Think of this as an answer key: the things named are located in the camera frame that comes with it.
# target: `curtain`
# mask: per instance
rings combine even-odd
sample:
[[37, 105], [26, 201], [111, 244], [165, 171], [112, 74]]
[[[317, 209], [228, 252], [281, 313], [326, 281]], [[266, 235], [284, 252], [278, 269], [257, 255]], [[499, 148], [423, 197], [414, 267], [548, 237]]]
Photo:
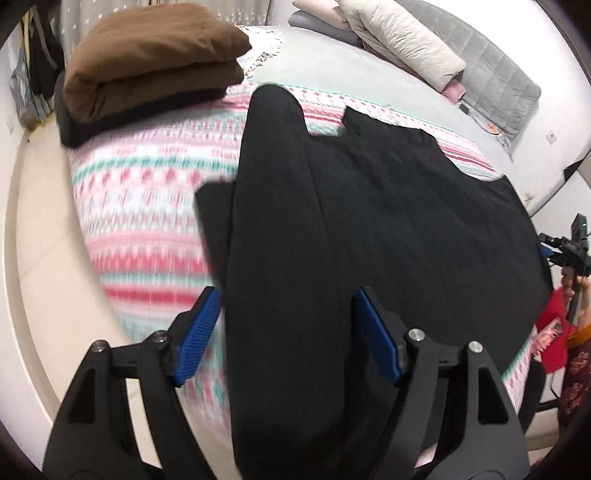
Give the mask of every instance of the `curtain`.
[[[149, 4], [175, 4], [183, 0], [62, 0], [61, 44], [70, 57], [80, 40], [111, 12]], [[265, 25], [271, 0], [190, 0], [211, 10], [218, 18], [235, 25]]]
[[235, 25], [265, 25], [271, 0], [152, 0], [152, 3], [199, 4]]

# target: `metal screw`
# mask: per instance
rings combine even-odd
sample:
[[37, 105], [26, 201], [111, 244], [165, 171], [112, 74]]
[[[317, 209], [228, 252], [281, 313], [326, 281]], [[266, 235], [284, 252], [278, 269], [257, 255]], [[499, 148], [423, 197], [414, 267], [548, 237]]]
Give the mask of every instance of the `metal screw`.
[[97, 340], [90, 347], [90, 349], [95, 353], [102, 352], [105, 348], [107, 348], [107, 342], [105, 342], [104, 340]]
[[152, 334], [152, 341], [156, 343], [164, 342], [168, 336], [166, 335], [166, 330], [158, 330]]
[[408, 331], [408, 337], [415, 342], [422, 342], [425, 339], [425, 332], [420, 328], [413, 328]]
[[476, 340], [473, 340], [470, 343], [468, 343], [468, 348], [472, 350], [474, 353], [481, 353], [484, 350], [482, 344], [480, 342], [477, 342]]

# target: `bed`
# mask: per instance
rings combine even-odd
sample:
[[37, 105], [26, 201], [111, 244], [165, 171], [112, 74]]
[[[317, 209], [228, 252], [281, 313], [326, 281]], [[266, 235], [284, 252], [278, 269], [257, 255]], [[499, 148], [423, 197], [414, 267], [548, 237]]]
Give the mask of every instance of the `bed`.
[[[208, 180], [235, 176], [249, 98], [259, 83], [284, 85], [302, 104], [312, 134], [338, 134], [343, 110], [351, 106], [387, 123], [425, 129], [458, 168], [480, 180], [512, 171], [493, 136], [412, 75], [314, 32], [261, 28], [282, 39], [281, 51], [263, 54], [253, 75], [224, 99], [108, 131], [72, 151], [74, 201], [86, 248], [134, 341], [166, 329], [212, 283], [194, 191]], [[516, 408], [530, 338], [523, 339], [503, 376]], [[230, 445], [224, 369], [222, 314], [183, 397], [186, 411]]]

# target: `floor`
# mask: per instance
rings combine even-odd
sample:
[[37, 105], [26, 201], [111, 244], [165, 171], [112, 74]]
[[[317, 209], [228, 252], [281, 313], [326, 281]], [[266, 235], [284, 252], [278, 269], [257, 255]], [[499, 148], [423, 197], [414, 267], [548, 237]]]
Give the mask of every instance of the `floor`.
[[[35, 347], [62, 399], [90, 344], [129, 343], [92, 268], [74, 209], [67, 153], [55, 122], [30, 136], [24, 153], [17, 206], [17, 261], [22, 299]], [[145, 419], [139, 385], [129, 382], [129, 402], [142, 458], [159, 465]], [[535, 435], [556, 419], [546, 414]], [[231, 450], [189, 418], [204, 454], [220, 480], [239, 479]], [[530, 452], [532, 459], [546, 450]]]

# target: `blue gripper pad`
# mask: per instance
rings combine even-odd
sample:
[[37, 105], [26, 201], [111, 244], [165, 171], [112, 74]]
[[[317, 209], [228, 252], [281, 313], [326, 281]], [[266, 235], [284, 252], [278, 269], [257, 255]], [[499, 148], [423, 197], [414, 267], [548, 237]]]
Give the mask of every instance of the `blue gripper pad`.
[[547, 246], [542, 245], [542, 244], [540, 244], [540, 251], [542, 252], [542, 255], [543, 255], [544, 258], [550, 258], [552, 255], [554, 255], [556, 253], [550, 247], [547, 247]]
[[359, 320], [365, 344], [378, 364], [380, 373], [393, 384], [398, 383], [402, 378], [402, 372], [398, 366], [398, 350], [378, 312], [362, 289], [355, 294], [353, 315]]
[[193, 324], [178, 349], [177, 365], [173, 376], [177, 386], [183, 385], [197, 371], [221, 309], [222, 296], [218, 290], [211, 288], [207, 300], [197, 312]]

